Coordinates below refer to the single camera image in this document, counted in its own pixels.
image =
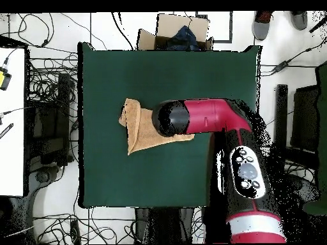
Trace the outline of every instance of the yellow device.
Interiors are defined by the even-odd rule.
[[[0,89],[7,90],[11,79],[11,75],[7,72],[7,69],[1,67],[0,68]]]

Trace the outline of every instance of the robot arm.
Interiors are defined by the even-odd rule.
[[[231,227],[231,242],[285,242],[262,154],[237,105],[225,99],[166,101],[153,110],[152,122],[166,137],[225,132],[222,193],[228,201],[226,223]]]

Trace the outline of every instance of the white desk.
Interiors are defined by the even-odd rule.
[[[0,66],[12,51],[0,48]],[[24,107],[24,49],[14,51],[8,60],[11,80],[6,91],[0,90],[0,112]],[[3,117],[0,133],[13,123],[13,128],[0,139],[0,195],[21,197],[24,182],[24,110]]]

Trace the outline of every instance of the white circular button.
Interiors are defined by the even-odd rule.
[[[250,187],[250,183],[248,183],[247,181],[242,181],[242,182],[241,182],[241,185],[242,185],[242,187],[245,188],[245,189],[247,189],[247,188]]]

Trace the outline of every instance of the floor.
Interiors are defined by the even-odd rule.
[[[159,13],[175,13],[185,15],[183,11],[161,11]],[[186,11],[188,16],[195,16],[195,12]],[[229,11],[211,12],[202,11],[199,14],[207,14],[210,20],[208,37],[213,36],[215,40],[229,39]],[[50,48],[62,51],[51,50],[48,48],[30,47],[32,58],[58,58],[64,59],[70,52],[77,51],[79,41],[91,42],[95,50],[129,50],[130,46],[117,30],[110,13],[51,13],[54,25],[54,35],[50,43]],[[121,13],[122,31],[126,34],[131,44],[136,47],[137,33],[140,28],[151,33],[155,33],[157,13]],[[290,21],[289,11],[276,11],[270,24],[268,37],[264,41],[255,40],[256,45],[263,46],[261,55],[261,71],[270,71],[274,65],[283,60],[292,58],[299,52],[309,47],[314,47],[321,43],[327,35],[326,26],[310,34],[311,29],[320,19],[322,13],[319,11],[308,11],[308,27],[304,31],[297,31]],[[51,19],[49,13],[37,14],[49,26],[50,35],[52,34]],[[232,16],[232,43],[215,43],[214,50],[244,51],[248,46],[254,44],[252,34],[252,21],[254,11],[234,11]],[[15,32],[20,27],[21,18],[17,14],[10,15],[10,31]],[[21,37],[30,41],[34,45],[41,45],[47,37],[47,26],[34,16],[26,17],[26,30],[21,33]],[[8,32],[8,17],[0,15],[0,29],[2,33]],[[21,40],[17,33],[11,33],[10,38]],[[274,119],[275,111],[275,92],[277,84],[287,84],[289,86],[288,110],[293,110],[293,95],[297,88],[316,84],[314,66],[318,66],[327,60],[327,45],[306,52],[290,63],[292,66],[272,76],[261,77],[261,96],[259,110],[266,123]],[[37,68],[44,67],[44,64],[51,66],[50,61],[33,60]],[[287,129],[287,141],[289,143],[292,131],[292,114],[289,114]],[[267,126],[273,138],[273,124]],[[78,139],[78,133],[72,135],[72,140]],[[51,184],[48,188],[42,189],[36,197],[34,203],[34,217],[53,216],[51,219],[37,219],[34,222],[35,234],[40,235],[57,217],[65,218],[67,215],[55,216],[58,214],[72,214],[74,201],[77,198],[79,186],[79,168],[74,161],[65,168],[65,173],[60,181]],[[87,223],[89,213],[87,209],[75,206],[76,215],[84,219]],[[111,227],[117,234],[118,240],[126,235],[124,226],[130,226],[135,218],[132,208],[108,208],[96,207],[93,209],[93,219],[97,227]],[[64,229],[69,232],[69,223],[63,223]],[[80,223],[81,235],[87,234],[87,226]],[[102,232],[103,236],[111,239],[108,243],[115,243],[116,238],[110,230]],[[104,241],[97,237],[94,232],[89,233],[90,244],[103,244]],[[203,234],[194,236],[194,242],[202,242]],[[43,241],[53,241],[52,234],[44,235]],[[121,244],[131,244],[133,239],[127,237]]]

